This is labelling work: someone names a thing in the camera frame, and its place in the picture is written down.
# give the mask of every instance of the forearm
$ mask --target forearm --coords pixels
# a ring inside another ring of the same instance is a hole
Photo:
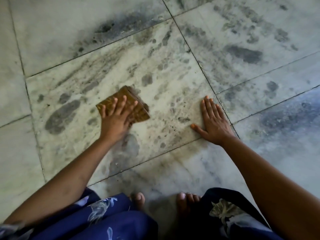
[[[18,207],[5,223],[22,221],[29,225],[76,202],[112,145],[111,141],[95,141]]]
[[[238,167],[254,200],[270,225],[288,239],[319,236],[320,204],[316,197],[295,184],[238,138],[223,148]]]

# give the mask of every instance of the hand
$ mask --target hand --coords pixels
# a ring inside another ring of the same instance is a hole
[[[126,96],[123,96],[121,102],[118,102],[118,99],[114,98],[112,108],[108,114],[106,114],[106,106],[102,106],[101,134],[99,139],[103,141],[108,140],[112,144],[115,144],[127,133],[134,120],[130,115],[138,104],[138,101],[134,101],[131,106],[125,108],[126,101]]]
[[[198,125],[192,124],[191,128],[198,132],[205,140],[216,145],[222,145],[225,140],[235,137],[222,108],[214,104],[213,99],[208,96],[201,101],[201,112],[205,130]]]

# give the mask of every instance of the left hand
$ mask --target left hand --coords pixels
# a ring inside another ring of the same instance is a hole
[[[138,104],[138,101],[134,101],[134,104],[125,108],[126,101],[126,96],[123,96],[121,102],[118,102],[118,99],[114,98],[112,108],[108,114],[106,114],[106,106],[103,105],[100,140],[111,141],[113,145],[120,141],[127,133],[134,120],[130,115]]]

